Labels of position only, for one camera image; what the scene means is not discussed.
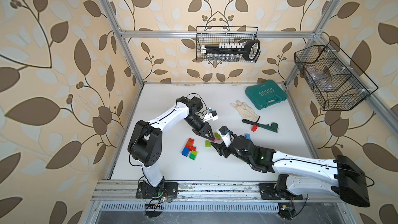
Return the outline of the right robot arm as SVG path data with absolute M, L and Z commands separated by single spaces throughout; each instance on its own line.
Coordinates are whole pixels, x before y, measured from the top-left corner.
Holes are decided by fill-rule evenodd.
M 345 203 L 370 207 L 365 172 L 350 158 L 312 159 L 289 155 L 271 148 L 256 146 L 252 140 L 237 135 L 226 126 L 218 130 L 221 143 L 212 143 L 219 156 L 230 155 L 245 162 L 254 171 L 277 173 L 278 180 L 269 193 L 279 199 L 302 195 L 339 197 Z

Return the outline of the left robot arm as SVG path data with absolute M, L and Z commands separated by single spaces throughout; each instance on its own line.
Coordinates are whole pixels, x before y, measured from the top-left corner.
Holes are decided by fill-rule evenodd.
M 212 108 L 203 109 L 204 102 L 199 96 L 188 98 L 182 96 L 162 115 L 149 120 L 138 121 L 130 137 L 127 152 L 138 162 L 144 174 L 144 182 L 152 190 L 164 187 L 164 176 L 160 172 L 158 159 L 162 152 L 163 133 L 184 120 L 194 134 L 207 140 L 215 140 L 210 120 L 218 119 Z

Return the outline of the dark green lego brick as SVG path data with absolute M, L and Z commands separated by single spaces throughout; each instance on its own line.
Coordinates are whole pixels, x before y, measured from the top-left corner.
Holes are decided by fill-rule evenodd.
M 194 154 L 190 154 L 190 155 L 189 155 L 189 158 L 190 158 L 190 159 L 192 159 L 192 160 L 195 160 L 195 159 L 196 159 L 196 157 L 197 157 L 197 156 L 196 156 L 196 155 L 194 155 Z

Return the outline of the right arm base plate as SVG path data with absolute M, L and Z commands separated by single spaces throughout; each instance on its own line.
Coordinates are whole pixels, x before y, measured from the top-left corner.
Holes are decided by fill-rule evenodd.
M 303 196 L 296 196 L 287 190 L 286 186 L 278 186 L 276 183 L 258 184 L 262 200 L 303 200 Z

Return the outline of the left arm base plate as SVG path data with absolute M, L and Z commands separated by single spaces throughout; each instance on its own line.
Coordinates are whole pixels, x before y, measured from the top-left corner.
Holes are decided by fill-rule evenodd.
M 165 182 L 159 186 L 152 187 L 147 182 L 140 182 L 136 192 L 137 199 L 160 199 L 166 198 L 175 199 L 178 194 L 178 183 L 177 182 Z

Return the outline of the dark blue lego brick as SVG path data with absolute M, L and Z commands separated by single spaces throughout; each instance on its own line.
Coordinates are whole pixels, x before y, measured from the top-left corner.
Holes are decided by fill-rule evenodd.
M 185 156 L 185 157 L 187 157 L 187 156 L 189 155 L 189 153 L 190 153 L 190 149 L 187 148 L 187 147 L 185 147 L 185 148 L 182 150 L 182 152 L 181 152 L 181 154 L 182 154 L 183 156 Z

